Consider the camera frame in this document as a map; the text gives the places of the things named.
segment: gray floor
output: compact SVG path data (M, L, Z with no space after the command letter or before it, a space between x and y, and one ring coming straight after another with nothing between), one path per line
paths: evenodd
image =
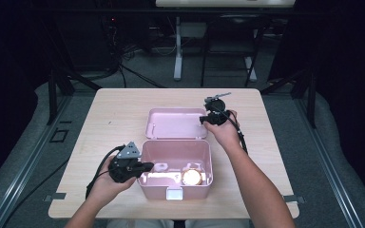
M268 86L267 75L279 42L273 39L265 39L260 51L260 57L256 64L256 72L259 77L256 83L249 87L263 89ZM170 55L154 54L149 56L137 52L135 57L124 64L136 70L144 76L166 87L199 87L200 85L201 58L196 48L184 50L182 79L179 82L173 80L174 53ZM126 85L128 87L153 87L143 82L131 73L125 72ZM243 87L244 78L207 78L206 87ZM36 89L39 96L39 104L33 119L24 132L22 138L13 148L10 156L0 170L0 218L4 219L4 209L11 209L3 203L10 196L13 200L23 199L28 192L47 177L70 155L80 129L83 125L94 93L86 86L73 82L77 92L71 98L59 94L61 105L64 107L58 120L51 130L47 128L48 120L48 87L42 85ZM123 79L120 73L95 81L102 87L123 87ZM294 192L304 197L307 202L299 205L300 215L296 218L298 227L365 227L365 188L355 174L352 167L346 162L341 153L335 121L329 111L329 106L319 96L316 105L317 130L310 130L304 121L302 111L303 101L292 100L287 91L290 85L272 95L263 96L271 125L277 138L279 149L283 157L289 179ZM64 142L49 142L53 135L52 129L66 130L67 137ZM323 141L323 149L328 154L334 165L341 184L346 190L346 198L349 198L354 206L355 214L360 221L352 223L346 216L346 208L341 207L340 197L336 193L335 185L327 178L327 171L321 159L320 148L316 144L315 136L318 134ZM21 194L9 194L13 180L24 164L35 151L40 151L40 156L34 157L36 165L31 168L30 175L25 177L24 189ZM43 201L47 195L56 191L59 180L64 172L61 168L55 175L48 179L18 208L11 217L7 227L62 227L65 220L52 219L48 216L49 202ZM95 227L105 227L104 220L98 220Z

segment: table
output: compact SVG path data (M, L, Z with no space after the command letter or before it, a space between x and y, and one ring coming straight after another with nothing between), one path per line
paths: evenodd
M156 0L159 8L292 8L296 0ZM174 80L182 78L183 51L181 47L181 21L176 18L176 64L174 66ZM247 67L251 66L250 59L245 59ZM251 81L256 81L255 71L251 73Z
M104 155L112 148L135 142L142 151L145 126L154 107L202 107L203 99L232 92L223 97L227 108L239 113L249 156L284 196L293 195L277 141L262 102L255 89L220 88L103 88L87 114L85 124L58 186L64 199L54 199L49 208L52 218L70 218L85 200L86 186ZM234 172L227 155L212 133L210 143L214 181L206 199L147 199L135 182L104 207L97 218L122 219L248 219ZM299 214L295 202L288 203L293 218Z

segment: open container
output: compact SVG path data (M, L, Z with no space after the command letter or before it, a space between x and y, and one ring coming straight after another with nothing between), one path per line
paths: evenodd
M207 130L200 122L200 108L153 108L146 126L141 162L153 162L152 171L138 178L151 200L205 199L213 180ZM188 173L201 181L190 183Z

